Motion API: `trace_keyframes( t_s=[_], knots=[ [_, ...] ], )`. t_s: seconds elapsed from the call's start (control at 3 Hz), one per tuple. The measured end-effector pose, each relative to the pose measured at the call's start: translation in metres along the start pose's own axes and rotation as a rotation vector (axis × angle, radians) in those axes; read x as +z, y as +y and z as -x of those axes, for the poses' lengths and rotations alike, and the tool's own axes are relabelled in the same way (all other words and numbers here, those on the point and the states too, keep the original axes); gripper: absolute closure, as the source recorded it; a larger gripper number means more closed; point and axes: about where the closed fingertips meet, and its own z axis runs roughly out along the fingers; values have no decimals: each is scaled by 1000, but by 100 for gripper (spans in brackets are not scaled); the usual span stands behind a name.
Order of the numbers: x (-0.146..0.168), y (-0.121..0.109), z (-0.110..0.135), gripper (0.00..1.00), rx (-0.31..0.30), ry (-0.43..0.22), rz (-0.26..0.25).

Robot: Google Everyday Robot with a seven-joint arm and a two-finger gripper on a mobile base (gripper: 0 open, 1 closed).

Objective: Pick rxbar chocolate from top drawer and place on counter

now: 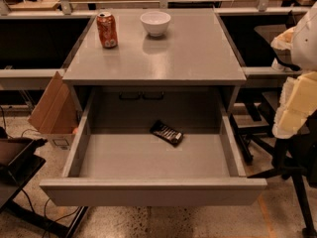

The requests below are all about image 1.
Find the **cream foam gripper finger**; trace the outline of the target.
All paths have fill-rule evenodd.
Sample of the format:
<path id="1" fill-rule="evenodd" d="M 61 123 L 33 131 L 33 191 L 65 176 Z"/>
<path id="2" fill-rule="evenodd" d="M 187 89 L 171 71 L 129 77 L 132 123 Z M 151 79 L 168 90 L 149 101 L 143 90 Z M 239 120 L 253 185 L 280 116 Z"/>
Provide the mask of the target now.
<path id="1" fill-rule="evenodd" d="M 310 71 L 284 83 L 276 109 L 272 134 L 278 139 L 289 139 L 317 110 L 317 72 Z"/>

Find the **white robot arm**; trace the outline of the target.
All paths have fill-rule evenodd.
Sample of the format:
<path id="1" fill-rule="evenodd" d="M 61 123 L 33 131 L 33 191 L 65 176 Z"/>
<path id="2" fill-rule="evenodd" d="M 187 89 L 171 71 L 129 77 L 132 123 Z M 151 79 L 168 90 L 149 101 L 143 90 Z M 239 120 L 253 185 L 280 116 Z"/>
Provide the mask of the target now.
<path id="1" fill-rule="evenodd" d="M 317 110 L 317 4 L 270 45 L 290 50 L 292 63 L 302 69 L 301 75 L 284 83 L 272 127 L 276 138 L 289 139 Z"/>

